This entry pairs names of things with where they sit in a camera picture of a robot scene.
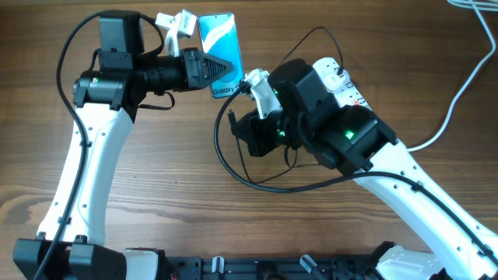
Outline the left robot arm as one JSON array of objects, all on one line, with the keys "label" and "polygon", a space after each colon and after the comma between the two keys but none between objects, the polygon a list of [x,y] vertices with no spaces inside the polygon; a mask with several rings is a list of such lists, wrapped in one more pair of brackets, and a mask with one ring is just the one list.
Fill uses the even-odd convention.
[{"label": "left robot arm", "polygon": [[197,18],[188,10],[154,18],[96,12],[100,47],[65,100],[74,121],[56,194],[33,239],[18,239],[17,268],[28,279],[176,279],[163,250],[104,246],[110,187],[121,149],[148,93],[204,89],[232,70],[197,48],[180,49]]}]

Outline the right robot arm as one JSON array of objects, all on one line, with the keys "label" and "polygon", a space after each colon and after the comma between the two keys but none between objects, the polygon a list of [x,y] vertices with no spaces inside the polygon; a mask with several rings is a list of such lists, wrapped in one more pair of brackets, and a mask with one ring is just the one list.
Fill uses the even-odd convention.
[{"label": "right robot arm", "polygon": [[272,72],[257,68],[243,77],[241,90],[256,107],[232,132],[252,156],[281,145],[305,148],[322,166],[381,199],[429,247],[427,254],[387,249],[375,264],[381,277],[497,276],[497,235],[423,170],[334,59],[294,59]]}]

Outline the Galaxy smartphone teal screen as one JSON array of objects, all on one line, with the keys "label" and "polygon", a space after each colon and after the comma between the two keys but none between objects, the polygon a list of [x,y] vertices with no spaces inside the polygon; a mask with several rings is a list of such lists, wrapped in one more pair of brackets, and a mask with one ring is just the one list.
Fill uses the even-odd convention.
[{"label": "Galaxy smartphone teal screen", "polygon": [[231,12],[200,15],[198,29],[203,51],[233,65],[231,72],[211,85],[213,98],[228,97],[238,89],[244,76],[235,15]]}]

